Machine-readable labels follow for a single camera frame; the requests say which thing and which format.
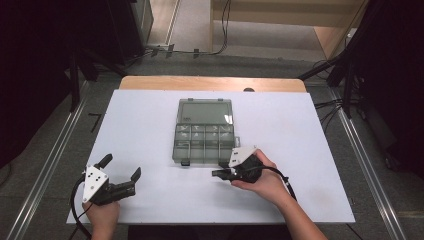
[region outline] clear plastic box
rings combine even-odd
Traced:
[[[227,167],[234,147],[231,100],[180,100],[172,154],[175,163],[215,163]]]

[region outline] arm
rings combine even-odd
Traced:
[[[92,203],[83,204],[84,210]],[[113,202],[103,206],[93,204],[86,212],[88,219],[93,226],[92,240],[111,240],[119,217],[119,203]]]
[[[277,167],[261,150],[256,156],[266,166]],[[293,239],[327,239],[306,215],[300,205],[287,192],[280,176],[270,170],[262,170],[262,176],[254,184],[234,180],[231,183],[241,189],[257,193],[272,202],[280,210]]]

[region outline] white board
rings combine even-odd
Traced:
[[[181,167],[172,160],[180,99],[231,99],[236,136],[256,145],[289,177],[314,222],[354,222],[346,193],[308,93],[116,90],[88,164],[112,153],[111,183],[142,174],[136,195],[121,200],[124,224],[280,223],[278,210],[255,193],[211,176],[218,166]],[[76,196],[82,208],[82,185]],[[82,222],[88,219],[81,217]],[[74,223],[72,214],[68,223]]]

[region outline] wooden table edge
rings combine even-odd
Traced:
[[[306,92],[300,79],[204,76],[126,76],[120,90]]]

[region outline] metal frame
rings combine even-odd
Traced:
[[[332,100],[341,98],[337,88],[330,88],[330,94]],[[355,151],[355,155],[358,159],[359,165],[361,166],[365,180],[368,183],[391,239],[407,239],[396,212],[393,209],[392,204],[390,203],[390,200],[378,179],[377,173],[372,166],[370,158],[365,151],[364,145],[359,138],[352,119],[349,119],[344,111],[339,111],[339,117],[346,130],[350,143],[352,144],[353,150]]]
[[[59,163],[63,150],[65,149],[68,140],[75,128],[75,125],[78,122],[81,112],[84,109],[85,103],[87,101],[87,93],[89,91],[89,88],[90,85],[88,81],[84,81],[81,87],[82,99],[75,111],[69,113],[65,125],[63,126],[46,160],[46,163],[44,164],[43,169],[38,175],[38,178],[35,181],[30,193],[25,199],[25,202],[22,205],[21,210],[19,211],[19,215],[16,218],[15,223],[13,224],[12,229],[10,230],[9,235],[6,239],[23,239],[25,232],[32,220],[32,217],[34,216],[35,211],[37,210],[37,207],[41,202],[41,198],[43,197],[44,192],[47,189],[47,186],[56,169],[56,166]]]

